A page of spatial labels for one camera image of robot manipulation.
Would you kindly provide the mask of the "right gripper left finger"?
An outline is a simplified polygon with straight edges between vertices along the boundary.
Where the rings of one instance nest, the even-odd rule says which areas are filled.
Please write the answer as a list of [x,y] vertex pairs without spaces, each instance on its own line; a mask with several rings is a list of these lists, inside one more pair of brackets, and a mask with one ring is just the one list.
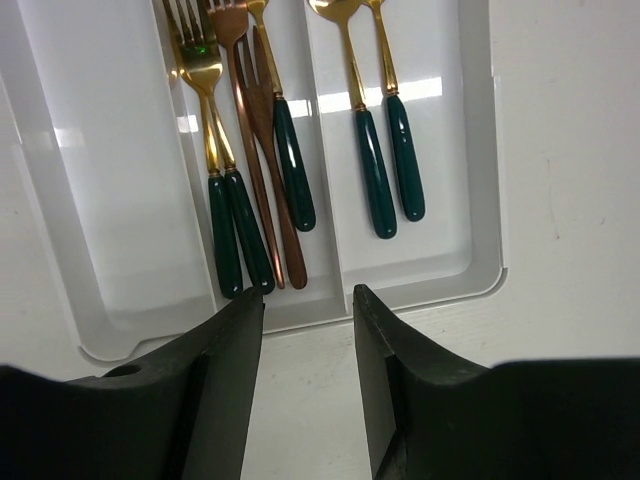
[[264,322],[243,292],[212,318],[100,377],[1,369],[5,479],[236,479]]

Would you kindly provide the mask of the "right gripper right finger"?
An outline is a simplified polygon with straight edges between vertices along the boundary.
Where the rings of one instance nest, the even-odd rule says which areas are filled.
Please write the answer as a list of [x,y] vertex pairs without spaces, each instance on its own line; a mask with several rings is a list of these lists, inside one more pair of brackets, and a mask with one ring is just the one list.
[[553,359],[487,368],[353,292],[376,479],[635,479],[639,362]]

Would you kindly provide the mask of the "gold spoon green handle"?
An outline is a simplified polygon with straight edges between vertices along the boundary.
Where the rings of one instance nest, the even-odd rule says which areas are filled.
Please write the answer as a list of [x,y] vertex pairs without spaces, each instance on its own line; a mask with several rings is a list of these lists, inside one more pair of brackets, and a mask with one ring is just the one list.
[[391,136],[402,209],[405,217],[410,222],[418,222],[426,215],[426,201],[409,118],[399,96],[399,82],[382,16],[383,2],[369,0],[362,1],[362,4],[370,8],[375,20],[385,82],[383,104]]
[[373,116],[367,108],[364,87],[349,32],[349,20],[358,10],[359,2],[309,1],[308,4],[316,14],[336,24],[339,29],[369,214],[376,235],[381,239],[389,240],[397,234],[397,218],[379,137]]

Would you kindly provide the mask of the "gold fork green handle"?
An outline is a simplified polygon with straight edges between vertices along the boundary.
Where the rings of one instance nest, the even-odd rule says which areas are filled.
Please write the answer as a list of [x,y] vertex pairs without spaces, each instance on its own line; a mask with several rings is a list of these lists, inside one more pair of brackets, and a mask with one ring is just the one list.
[[199,98],[216,273],[221,293],[233,299],[243,291],[243,275],[224,177],[236,165],[214,96],[223,74],[217,37],[205,1],[162,5],[178,73]]
[[263,293],[270,293],[275,288],[274,274],[243,177],[237,166],[224,177],[233,213],[241,269],[248,272],[254,287]]
[[272,80],[274,99],[274,128],[284,177],[286,198],[294,225],[301,232],[310,232],[316,226],[316,212],[305,166],[288,103],[283,94],[280,76],[264,23],[267,1],[248,1],[247,8],[256,22],[266,62]]

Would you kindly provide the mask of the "dark brown wooden fork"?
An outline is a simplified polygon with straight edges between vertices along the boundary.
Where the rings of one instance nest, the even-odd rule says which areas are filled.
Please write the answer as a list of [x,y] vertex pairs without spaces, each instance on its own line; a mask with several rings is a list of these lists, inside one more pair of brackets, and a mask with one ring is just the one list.
[[293,288],[303,289],[308,284],[307,270],[278,165],[274,141],[273,80],[257,26],[252,28],[252,38],[253,49],[249,47],[247,35],[241,38],[245,65],[241,72],[241,91],[248,103],[251,126],[268,164],[289,281]]

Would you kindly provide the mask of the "copper fork all metal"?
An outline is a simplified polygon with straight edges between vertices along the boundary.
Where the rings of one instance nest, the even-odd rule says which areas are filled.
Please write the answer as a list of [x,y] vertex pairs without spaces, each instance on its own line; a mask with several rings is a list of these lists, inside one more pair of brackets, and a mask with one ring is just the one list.
[[213,6],[208,7],[208,14],[212,21],[217,40],[219,44],[225,48],[227,53],[229,75],[254,197],[269,251],[270,264],[273,268],[276,285],[279,289],[283,289],[285,287],[285,279],[282,271],[281,258],[278,251],[276,234],[254,133],[250,123],[248,104],[243,97],[240,86],[240,67],[237,65],[239,55],[236,52],[236,44],[241,37],[247,33],[249,25],[247,4],[245,1],[213,0]]

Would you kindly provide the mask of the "white three-compartment tray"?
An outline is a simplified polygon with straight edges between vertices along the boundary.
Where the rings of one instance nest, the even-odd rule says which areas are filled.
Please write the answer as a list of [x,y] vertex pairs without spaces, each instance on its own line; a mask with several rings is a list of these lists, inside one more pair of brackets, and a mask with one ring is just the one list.
[[[158,1],[5,1],[1,83],[71,337],[102,362],[224,306],[214,273],[200,109]],[[426,214],[379,239],[368,214],[337,26],[304,1],[265,23],[313,194],[306,288],[268,296],[265,327],[346,319],[366,284],[394,309],[491,291],[502,254],[486,1],[387,1]]]

